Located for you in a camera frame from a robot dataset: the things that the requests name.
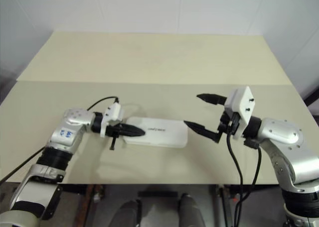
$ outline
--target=beige table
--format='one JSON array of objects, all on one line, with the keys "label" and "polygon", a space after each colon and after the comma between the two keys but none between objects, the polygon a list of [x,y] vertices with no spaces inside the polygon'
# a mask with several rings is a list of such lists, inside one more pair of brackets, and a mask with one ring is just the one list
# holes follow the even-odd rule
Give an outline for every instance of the beige table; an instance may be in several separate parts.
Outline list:
[{"label": "beige table", "polygon": [[[200,93],[228,95],[236,85],[151,85],[70,82],[18,82],[0,106],[2,176],[43,146],[59,123],[65,109],[87,108],[95,100],[118,95],[125,117],[148,116],[190,120],[216,130],[222,106],[196,98]],[[304,131],[309,147],[319,154],[319,129],[295,89],[288,85],[252,85],[256,99],[254,114],[288,119]],[[110,102],[98,104],[103,111]],[[225,137],[220,144],[189,131],[183,149],[126,145],[121,138],[115,151],[110,139],[91,133],[67,169],[64,183],[239,183],[228,153]],[[233,141],[233,149],[243,170],[244,182],[252,181],[257,152]],[[10,181],[20,181],[26,169]],[[276,177],[263,152],[259,184],[274,184]]]},{"label": "beige table", "polygon": [[[195,96],[226,96],[238,85],[252,87],[255,115],[297,123],[319,153],[318,127],[261,36],[54,33],[0,106],[1,176],[46,143],[68,108],[118,95],[126,117],[186,119],[216,130],[223,108]],[[257,153],[242,141],[233,145],[249,184]],[[217,145],[189,131],[184,149],[121,139],[116,151],[109,146],[86,134],[64,183],[239,183],[224,138]],[[21,181],[27,170],[9,181]],[[276,182],[264,153],[258,183]]]}]

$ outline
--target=white wall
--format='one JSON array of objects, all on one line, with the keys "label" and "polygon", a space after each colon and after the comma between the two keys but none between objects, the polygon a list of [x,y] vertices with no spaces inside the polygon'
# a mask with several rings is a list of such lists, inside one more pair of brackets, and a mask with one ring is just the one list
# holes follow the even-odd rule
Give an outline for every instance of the white wall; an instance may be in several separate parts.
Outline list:
[{"label": "white wall", "polygon": [[0,0],[2,86],[53,30],[263,34],[302,97],[319,85],[319,0]]}]

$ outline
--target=black cable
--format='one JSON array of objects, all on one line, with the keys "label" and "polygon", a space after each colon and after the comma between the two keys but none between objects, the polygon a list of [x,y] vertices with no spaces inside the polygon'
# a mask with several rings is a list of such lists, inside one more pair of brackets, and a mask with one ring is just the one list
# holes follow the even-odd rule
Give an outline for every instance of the black cable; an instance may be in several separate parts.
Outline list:
[{"label": "black cable", "polygon": [[110,97],[106,97],[106,98],[102,98],[100,100],[98,100],[97,102],[95,102],[94,104],[92,104],[88,109],[86,109],[87,111],[89,111],[92,107],[94,107],[96,104],[98,104],[99,102],[101,101],[104,101],[106,99],[115,99],[115,103],[118,103],[119,102],[119,98],[116,97],[116,96],[110,96]]},{"label": "black cable", "polygon": [[7,180],[9,179],[15,172],[17,172],[22,166],[24,166],[29,160],[34,158],[37,154],[39,154],[42,150],[44,149],[41,148],[38,150],[36,153],[34,153],[32,156],[30,156],[28,159],[26,159],[24,162],[22,162],[19,166],[17,166],[13,171],[11,171],[9,174],[7,174],[2,180],[0,180],[0,186]]},{"label": "black cable", "polygon": [[[249,188],[248,192],[246,193],[246,195],[242,198],[242,200],[240,200],[240,201],[236,204],[235,210],[239,208],[239,203],[240,203],[240,202],[243,203],[243,202],[249,197],[249,195],[251,194],[251,192],[252,192],[252,191],[254,190],[254,188],[255,188],[256,181],[257,181],[258,174],[259,174],[259,170],[260,170],[260,166],[261,166],[261,159],[262,159],[261,149],[258,148],[257,150],[258,150],[258,161],[257,161],[257,167],[256,167],[256,172],[255,172],[255,176],[254,176],[253,182],[252,182],[252,184],[250,185],[250,188]],[[237,226],[239,226],[240,217],[241,217],[241,210],[239,210],[239,213],[238,213]]]},{"label": "black cable", "polygon": [[[239,206],[239,207],[240,207],[240,209],[241,209],[241,205],[242,205],[241,200],[243,199],[243,175],[242,175],[242,173],[241,173],[241,170],[240,170],[238,161],[237,161],[237,159],[236,159],[236,156],[234,155],[234,152],[233,152],[233,150],[232,150],[232,148],[231,148],[230,137],[231,137],[231,132],[228,132],[227,138],[226,138],[228,151],[229,151],[231,157],[233,158],[233,161],[234,161],[234,163],[235,163],[235,165],[236,165],[236,168],[237,168],[237,171],[238,171],[238,174],[239,174],[239,177],[240,177],[240,191],[239,191],[239,194],[240,194],[240,199],[239,199],[240,204],[239,204],[239,205],[240,205],[240,206]],[[237,224],[237,218],[238,218],[238,217],[237,217],[237,214],[238,214],[238,213],[236,212],[236,209],[235,209],[234,227],[238,227],[238,224]]]}]

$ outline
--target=table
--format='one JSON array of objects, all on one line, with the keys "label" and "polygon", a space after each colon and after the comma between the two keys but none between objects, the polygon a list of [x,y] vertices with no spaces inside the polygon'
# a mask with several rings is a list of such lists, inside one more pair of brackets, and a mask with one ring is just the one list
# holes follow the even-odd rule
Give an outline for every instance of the table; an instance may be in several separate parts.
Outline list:
[{"label": "table", "polygon": [[[216,130],[223,107],[196,95],[227,96],[239,85],[251,87],[254,115],[297,123],[319,154],[317,124],[261,36],[54,33],[0,106],[0,175],[42,147],[68,108],[117,95],[125,117],[185,119]],[[184,149],[126,145],[120,138],[110,151],[110,139],[87,133],[63,183],[239,183],[225,137],[215,144],[188,134]],[[250,184],[257,153],[242,143],[233,141],[233,149]],[[257,183],[276,184],[263,154]],[[31,164],[8,181],[21,181]]]}]

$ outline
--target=robotic arm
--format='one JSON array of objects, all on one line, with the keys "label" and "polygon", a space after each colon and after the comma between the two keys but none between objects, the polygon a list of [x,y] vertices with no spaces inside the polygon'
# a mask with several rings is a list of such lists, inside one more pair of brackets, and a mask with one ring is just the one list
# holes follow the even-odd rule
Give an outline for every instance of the robotic arm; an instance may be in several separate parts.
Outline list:
[{"label": "robotic arm", "polygon": [[119,135],[141,136],[145,132],[135,126],[111,122],[122,121],[123,109],[116,100],[104,114],[84,109],[70,109],[64,113],[60,125],[47,142],[42,155],[31,166],[15,191],[10,211],[0,215],[0,227],[36,227],[40,220],[50,219],[59,203],[68,162],[81,143],[84,132],[111,136],[114,150]]},{"label": "robotic arm", "polygon": [[197,95],[225,110],[218,132],[185,121],[196,133],[219,142],[223,133],[243,137],[251,148],[263,148],[269,155],[285,200],[287,227],[319,226],[319,158],[307,147],[302,130],[288,121],[252,116],[255,106],[249,87],[234,90],[229,97]]}]

